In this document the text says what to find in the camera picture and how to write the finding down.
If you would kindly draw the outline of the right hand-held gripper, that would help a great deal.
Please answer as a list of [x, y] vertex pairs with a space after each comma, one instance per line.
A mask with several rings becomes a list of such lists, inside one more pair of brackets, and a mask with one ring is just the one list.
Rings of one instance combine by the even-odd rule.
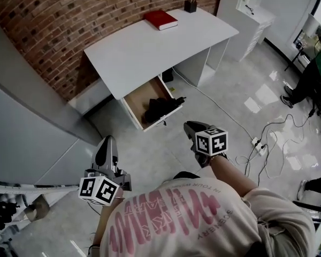
[[187, 121], [184, 132], [193, 143], [191, 150], [201, 168], [209, 166], [216, 156], [227, 158], [227, 131], [203, 122]]

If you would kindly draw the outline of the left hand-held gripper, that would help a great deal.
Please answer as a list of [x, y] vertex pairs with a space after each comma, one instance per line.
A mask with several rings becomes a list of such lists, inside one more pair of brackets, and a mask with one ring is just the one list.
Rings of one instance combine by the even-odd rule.
[[79, 198], [100, 206], [111, 206], [119, 189], [132, 190], [131, 176], [118, 169], [118, 148], [114, 137], [106, 136], [92, 155], [92, 168], [87, 169], [79, 185]]

